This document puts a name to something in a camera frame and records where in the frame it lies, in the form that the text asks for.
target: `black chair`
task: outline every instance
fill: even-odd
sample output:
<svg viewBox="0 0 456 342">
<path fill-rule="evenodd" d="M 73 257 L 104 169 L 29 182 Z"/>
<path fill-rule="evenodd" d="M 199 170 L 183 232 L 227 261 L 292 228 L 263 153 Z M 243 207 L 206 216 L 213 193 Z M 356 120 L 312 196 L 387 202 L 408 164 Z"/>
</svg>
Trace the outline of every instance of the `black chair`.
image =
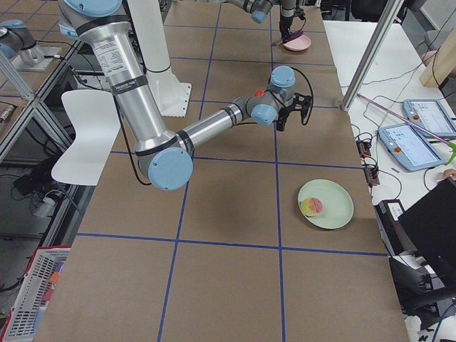
<svg viewBox="0 0 456 342">
<path fill-rule="evenodd" d="M 351 14 L 355 19 L 378 22 L 388 0 L 351 0 Z M 407 10 L 417 11 L 424 0 L 405 0 L 400 7 L 397 17 L 403 21 Z"/>
</svg>

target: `plastic basket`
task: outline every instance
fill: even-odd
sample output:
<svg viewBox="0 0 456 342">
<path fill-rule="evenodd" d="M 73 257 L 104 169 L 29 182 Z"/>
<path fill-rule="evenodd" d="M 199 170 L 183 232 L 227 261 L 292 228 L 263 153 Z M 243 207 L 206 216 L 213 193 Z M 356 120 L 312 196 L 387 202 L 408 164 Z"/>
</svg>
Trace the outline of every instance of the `plastic basket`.
<svg viewBox="0 0 456 342">
<path fill-rule="evenodd" d="M 33 340 L 36 314 L 40 306 L 46 305 L 43 297 L 51 288 L 48 280 L 58 263 L 66 260 L 69 252 L 69 246 L 42 247 L 35 251 L 28 263 L 16 301 L 6 319 L 0 336 L 2 342 Z"/>
</svg>

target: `blue joint cap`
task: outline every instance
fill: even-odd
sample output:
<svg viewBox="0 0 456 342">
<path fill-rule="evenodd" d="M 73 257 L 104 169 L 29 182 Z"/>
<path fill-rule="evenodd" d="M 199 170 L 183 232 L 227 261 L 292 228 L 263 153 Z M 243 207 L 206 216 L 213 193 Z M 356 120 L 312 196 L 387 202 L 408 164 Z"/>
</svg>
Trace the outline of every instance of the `blue joint cap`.
<svg viewBox="0 0 456 342">
<path fill-rule="evenodd" d="M 85 16 L 109 16 L 122 6 L 122 0 L 64 0 L 73 10 Z"/>
<path fill-rule="evenodd" d="M 277 119 L 277 110 L 271 105 L 256 105 L 250 116 L 259 125 L 269 126 Z"/>
<path fill-rule="evenodd" d="M 14 55 L 16 55 L 15 50 L 13 50 L 9 46 L 7 46 L 5 44 L 1 44 L 1 43 L 0 43 L 0 51 L 3 52 L 3 54 L 5 55 L 5 57 L 7 59 L 13 58 Z"/>
<path fill-rule="evenodd" d="M 60 27 L 60 33 L 63 34 L 65 37 L 72 38 L 72 39 L 79 39 L 79 36 L 73 27 L 63 25 L 60 23 L 58 23 L 58 26 Z"/>
<path fill-rule="evenodd" d="M 262 24 L 264 19 L 266 19 L 266 17 L 267 17 L 267 14 L 264 12 L 261 12 L 261 11 L 252 12 L 252 19 L 258 24 Z"/>
<path fill-rule="evenodd" d="M 190 155 L 179 147 L 157 153 L 149 164 L 149 180 L 161 190 L 176 190 L 185 185 L 193 172 Z"/>
<path fill-rule="evenodd" d="M 3 27 L 7 28 L 7 29 L 25 29 L 27 27 L 26 24 L 24 24 L 24 22 L 22 20 L 19 20 L 19 19 L 11 19 L 11 20 L 6 20 L 2 23 L 0 23 L 0 25 L 2 25 Z"/>
<path fill-rule="evenodd" d="M 280 88 L 294 86 L 296 78 L 294 77 L 293 69 L 289 66 L 278 66 L 272 71 L 271 83 Z"/>
</svg>

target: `white table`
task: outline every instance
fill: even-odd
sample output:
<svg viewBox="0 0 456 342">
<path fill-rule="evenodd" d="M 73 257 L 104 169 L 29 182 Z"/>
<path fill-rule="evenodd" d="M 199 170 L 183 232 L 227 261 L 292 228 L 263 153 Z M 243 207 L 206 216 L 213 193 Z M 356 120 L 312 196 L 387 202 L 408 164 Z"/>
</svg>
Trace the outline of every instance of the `white table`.
<svg viewBox="0 0 456 342">
<path fill-rule="evenodd" d="M 334 63 L 337 67 L 339 82 L 342 86 L 342 91 L 345 93 L 375 29 L 376 23 L 324 21 L 324 25 L 328 34 Z M 375 57 L 373 65 L 370 67 L 364 83 L 400 76 L 407 71 L 411 71 L 420 65 L 420 63 L 420 57 L 405 35 L 402 27 L 399 24 L 393 24 Z M 421 65 L 416 72 L 407 73 L 398 79 L 368 85 L 363 84 L 359 92 L 371 99 L 374 99 L 377 95 L 382 95 L 396 101 L 403 101 L 410 98 L 443 97 L 438 89 L 425 88 L 421 85 L 419 77 L 424 69 L 425 67 Z M 395 103 L 391 106 L 392 102 L 385 98 L 377 98 L 375 101 L 387 108 L 390 107 L 396 113 L 402 113 L 402 104 Z M 452 114 L 446 100 L 441 100 L 441 102 L 447 112 Z M 361 132 L 370 132 L 375 136 L 377 127 L 363 117 L 363 111 L 365 109 L 366 102 L 360 98 L 356 98 L 348 112 L 351 122 L 357 125 L 361 129 Z M 366 115 L 375 122 L 381 123 L 385 113 L 369 105 Z M 399 119 L 394 118 L 392 115 L 387 115 L 382 123 L 382 127 L 398 123 L 401 123 Z M 358 134 L 356 128 L 353 129 L 353 132 L 355 135 Z M 433 144 L 433 146 L 442 153 L 442 156 L 446 160 L 449 158 L 450 149 L 448 147 L 442 143 Z M 376 140 L 373 141 L 371 152 L 373 157 L 378 161 L 381 170 L 394 174 L 402 182 L 403 188 L 399 199 L 405 209 L 409 208 L 428 192 L 423 182 L 424 170 L 406 172 L 381 143 L 377 144 Z M 442 179 L 443 170 L 449 167 L 456 168 L 456 162 L 448 166 L 441 165 L 433 170 L 429 170 L 426 174 L 427 186 L 429 188 L 434 187 L 437 184 L 437 180 Z M 390 175 L 380 173 L 379 180 L 380 185 L 373 188 L 373 204 L 378 204 L 381 200 L 395 198 L 399 193 L 399 182 Z"/>
</svg>

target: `metal pole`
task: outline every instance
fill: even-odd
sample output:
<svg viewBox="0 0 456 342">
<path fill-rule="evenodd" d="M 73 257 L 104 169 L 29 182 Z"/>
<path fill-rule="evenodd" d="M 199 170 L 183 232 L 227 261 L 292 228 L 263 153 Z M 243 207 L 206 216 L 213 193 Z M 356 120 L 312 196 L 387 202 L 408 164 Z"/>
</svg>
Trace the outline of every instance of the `metal pole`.
<svg viewBox="0 0 456 342">
<path fill-rule="evenodd" d="M 427 130 L 426 128 L 423 128 L 423 127 L 421 127 L 420 125 L 417 125 L 416 123 L 413 123 L 412 121 L 407 120 L 406 118 L 400 116 L 399 114 L 394 113 L 392 110 L 389 110 L 389 109 L 383 107 L 381 104 L 376 103 L 375 101 L 372 101 L 370 98 L 367 98 L 367 97 L 365 97 L 365 96 L 362 96 L 361 94 L 356 94 L 356 95 L 357 95 L 358 97 L 362 98 L 363 100 L 365 100 L 365 101 L 367 101 L 367 102 L 369 102 L 369 103 L 371 103 L 371 104 L 373 104 L 373 105 L 379 107 L 380 109 L 385 110 L 387 113 L 390 113 L 391 115 L 394 115 L 394 116 L 397 117 L 398 119 L 401 119 L 402 121 L 405 121 L 405 122 L 408 123 L 409 125 L 411 125 L 411 126 L 417 128 L 418 130 L 421 130 L 421 131 L 423 131 L 423 132 L 426 132 L 428 135 L 430 135 L 431 137 L 433 137 L 433 138 L 439 140 L 441 143 L 444 143 L 445 145 L 448 145 L 448 146 L 450 145 L 450 143 L 449 143 L 448 141 L 446 141 L 445 139 L 439 137 L 438 135 L 436 135 L 435 133 L 431 132 L 430 130 Z"/>
<path fill-rule="evenodd" d="M 399 8 L 402 6 L 404 0 L 388 0 L 388 3 L 383 10 L 383 13 L 378 21 L 375 31 L 370 38 L 369 44 L 366 51 L 361 58 L 358 68 L 355 71 L 355 75 L 348 86 L 347 92 L 342 100 L 342 110 L 348 111 L 353 100 L 355 99 L 356 93 L 361 87 L 361 83 L 364 81 L 370 66 L 372 65 L 373 59 L 377 55 L 378 50 L 381 47 L 383 40 L 391 27 Z"/>
</svg>

